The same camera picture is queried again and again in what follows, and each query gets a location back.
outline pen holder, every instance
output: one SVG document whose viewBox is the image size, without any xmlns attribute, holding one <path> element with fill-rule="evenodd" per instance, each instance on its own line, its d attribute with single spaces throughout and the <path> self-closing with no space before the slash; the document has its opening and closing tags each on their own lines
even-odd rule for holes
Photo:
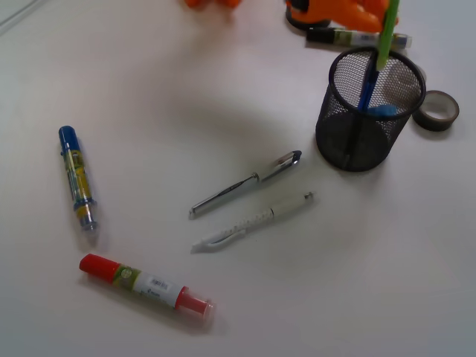
<svg viewBox="0 0 476 357">
<path fill-rule="evenodd" d="M 375 48 L 355 48 L 342 53 L 330 68 L 316 142 L 322 156 L 345 171 L 366 171 L 382 163 L 425 99 L 425 81 L 417 66 L 391 51 L 368 110 L 358 110 L 369 60 L 375 55 Z"/>
</svg>

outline white pen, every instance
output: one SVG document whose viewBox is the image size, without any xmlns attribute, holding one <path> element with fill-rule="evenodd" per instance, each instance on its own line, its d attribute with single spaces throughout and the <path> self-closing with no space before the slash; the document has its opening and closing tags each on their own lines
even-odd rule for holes
<svg viewBox="0 0 476 357">
<path fill-rule="evenodd" d="M 247 218 L 235 224 L 230 229 L 220 231 L 209 237 L 203 238 L 192 245 L 191 253 L 199 251 L 201 248 L 218 248 L 219 246 L 229 242 L 231 239 L 240 238 L 246 235 L 246 231 L 258 225 L 273 221 L 278 216 L 297 210 L 298 208 L 309 204 L 313 201 L 314 193 L 308 192 L 299 194 L 295 197 L 287 199 L 272 205 L 264 212 L 257 214 L 254 217 Z"/>
</svg>

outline pen cap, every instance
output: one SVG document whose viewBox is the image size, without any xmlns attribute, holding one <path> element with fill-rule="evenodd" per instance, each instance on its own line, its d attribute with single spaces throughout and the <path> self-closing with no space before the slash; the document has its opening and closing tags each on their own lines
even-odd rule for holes
<svg viewBox="0 0 476 357">
<path fill-rule="evenodd" d="M 118 270 L 120 263 L 99 257 L 94 254 L 88 254 L 81 259 L 80 269 L 85 273 L 99 277 L 112 284 L 114 273 Z"/>
<path fill-rule="evenodd" d="M 263 171 L 258 171 L 257 175 L 260 178 L 260 182 L 269 180 L 271 177 L 279 175 L 290 167 L 295 166 L 299 162 L 302 154 L 300 150 L 291 151 L 274 161 L 270 167 L 267 167 Z"/>
<path fill-rule="evenodd" d="M 204 324 L 213 320 L 215 308 L 216 305 L 210 299 L 191 292 L 186 286 L 180 291 L 175 306 L 176 310 L 185 310 L 187 314 L 201 319 Z"/>
<path fill-rule="evenodd" d="M 66 151 L 66 149 L 70 150 L 80 150 L 80 145 L 77 142 L 76 132 L 70 126 L 62 126 L 59 128 L 59 142 L 61 143 L 61 150 L 62 153 Z"/>
</svg>

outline tape roll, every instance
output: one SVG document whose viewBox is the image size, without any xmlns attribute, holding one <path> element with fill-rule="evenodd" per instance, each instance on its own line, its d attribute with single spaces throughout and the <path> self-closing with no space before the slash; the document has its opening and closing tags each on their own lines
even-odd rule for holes
<svg viewBox="0 0 476 357">
<path fill-rule="evenodd" d="M 432 132 L 447 130 L 460 114 L 457 101 L 443 91 L 427 91 L 423 104 L 414 112 L 414 120 Z"/>
</svg>

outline label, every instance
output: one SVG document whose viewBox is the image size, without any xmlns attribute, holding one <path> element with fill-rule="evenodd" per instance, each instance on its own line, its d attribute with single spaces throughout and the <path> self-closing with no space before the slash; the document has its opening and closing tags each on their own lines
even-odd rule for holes
<svg viewBox="0 0 476 357">
<path fill-rule="evenodd" d="M 112 279 L 112 285 L 160 301 L 175 308 L 183 285 L 176 285 L 168 280 L 144 273 L 130 266 L 120 265 Z"/>
<path fill-rule="evenodd" d="M 350 44 L 356 47 L 377 46 L 379 36 L 373 33 L 352 32 Z"/>
<path fill-rule="evenodd" d="M 84 160 L 79 150 L 68 150 L 63 154 L 68 175 L 69 188 L 74 203 L 91 199 Z"/>
<path fill-rule="evenodd" d="M 168 280 L 141 272 L 135 280 L 132 290 L 150 299 L 176 307 L 183 285 L 176 285 Z"/>
</svg>

